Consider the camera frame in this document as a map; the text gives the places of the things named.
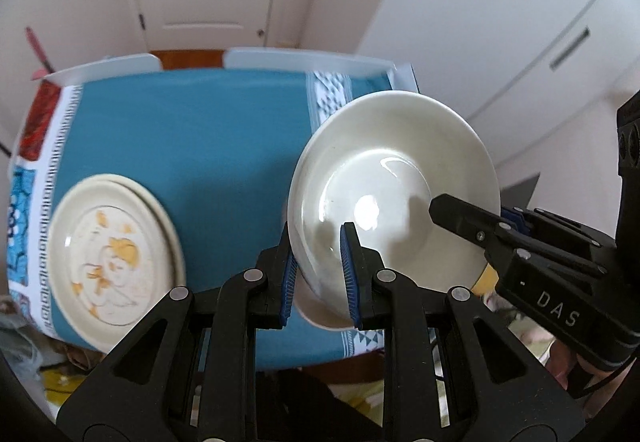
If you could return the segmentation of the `right hand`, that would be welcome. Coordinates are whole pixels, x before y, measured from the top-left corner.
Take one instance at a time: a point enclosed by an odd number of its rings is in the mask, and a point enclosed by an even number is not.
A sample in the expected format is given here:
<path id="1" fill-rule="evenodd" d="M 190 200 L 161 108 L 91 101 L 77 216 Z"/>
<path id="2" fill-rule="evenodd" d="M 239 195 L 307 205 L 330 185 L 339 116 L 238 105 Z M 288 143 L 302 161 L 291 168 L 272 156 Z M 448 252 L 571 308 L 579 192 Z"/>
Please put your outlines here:
<path id="1" fill-rule="evenodd" d="M 566 376 L 566 392 L 574 400 L 591 396 L 591 394 L 605 388 L 618 376 L 625 373 L 635 360 L 636 357 L 634 355 L 629 356 L 622 365 L 612 370 L 612 372 L 596 370 L 591 367 L 586 368 L 577 362 Z"/>

